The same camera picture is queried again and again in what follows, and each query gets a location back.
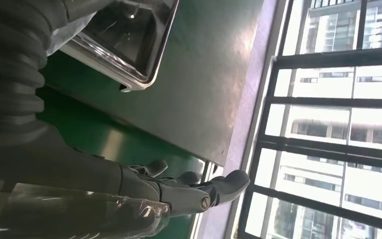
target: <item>ribbed hose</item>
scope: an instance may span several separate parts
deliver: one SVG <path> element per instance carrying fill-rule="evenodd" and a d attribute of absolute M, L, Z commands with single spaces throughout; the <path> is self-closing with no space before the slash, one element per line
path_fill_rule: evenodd
<path fill-rule="evenodd" d="M 0 147 L 32 141 L 44 130 L 35 119 L 43 111 L 35 90 L 44 85 L 38 69 L 47 61 L 51 27 L 25 2 L 0 0 Z"/>
<path fill-rule="evenodd" d="M 35 117 L 44 108 L 35 90 L 44 85 L 38 70 L 51 33 L 110 1 L 68 2 L 0 0 L 0 180 L 117 194 L 117 163 L 73 150 Z"/>

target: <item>window frame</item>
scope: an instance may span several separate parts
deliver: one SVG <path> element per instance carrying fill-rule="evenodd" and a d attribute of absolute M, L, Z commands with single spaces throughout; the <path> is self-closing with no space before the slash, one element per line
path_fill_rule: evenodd
<path fill-rule="evenodd" d="M 342 207 L 329 205 L 324 202 L 296 196 L 286 192 L 275 190 L 275 183 L 271 183 L 270 187 L 255 185 L 255 178 L 260 162 L 261 150 L 276 150 L 275 167 L 272 179 L 278 176 L 278 168 L 280 157 L 283 151 L 305 154 L 307 156 L 330 158 L 343 161 L 345 164 L 363 164 L 373 167 L 382 168 L 382 149 L 364 148 L 353 145 L 344 145 L 336 143 L 326 143 L 306 139 L 286 138 L 284 136 L 266 135 L 267 121 L 270 114 L 270 108 L 273 104 L 279 105 L 297 105 L 297 106 L 318 106 L 318 107 L 339 107 L 339 108 L 378 108 L 382 109 L 382 99 L 338 99 L 338 98 L 295 98 L 292 96 L 276 97 L 275 89 L 278 80 L 279 70 L 282 69 L 312 69 L 312 68 L 335 68 L 335 67 L 362 67 L 362 66 L 378 66 L 382 65 L 382 48 L 363 49 L 364 32 L 366 23 L 367 3 L 368 0 L 359 0 L 352 2 L 360 4 L 360 20 L 358 24 L 358 35 L 356 49 L 350 51 L 322 52 L 322 53 L 306 53 L 301 55 L 283 56 L 287 29 L 290 22 L 290 15 L 293 0 L 288 0 L 286 14 L 283 21 L 283 32 L 279 37 L 278 55 L 269 69 L 270 76 L 267 79 L 265 88 L 267 91 L 264 97 L 264 105 L 261 106 L 261 119 L 258 124 L 258 135 L 256 137 L 253 154 L 250 159 L 249 176 L 251 183 L 248 186 L 242 203 L 242 211 L 238 222 L 238 237 L 240 239 L 256 239 L 245 232 L 250 205 L 253 193 L 259 193 L 268 196 L 268 204 L 266 206 L 266 214 L 270 214 L 269 200 L 276 198 L 282 201 L 291 202 L 303 207 L 319 210 L 328 214 L 341 217 L 342 220 L 352 220 L 372 227 L 382 229 L 382 218 L 374 217 L 364 213 L 351 211 Z M 263 222 L 263 230 L 268 227 L 269 222 Z"/>

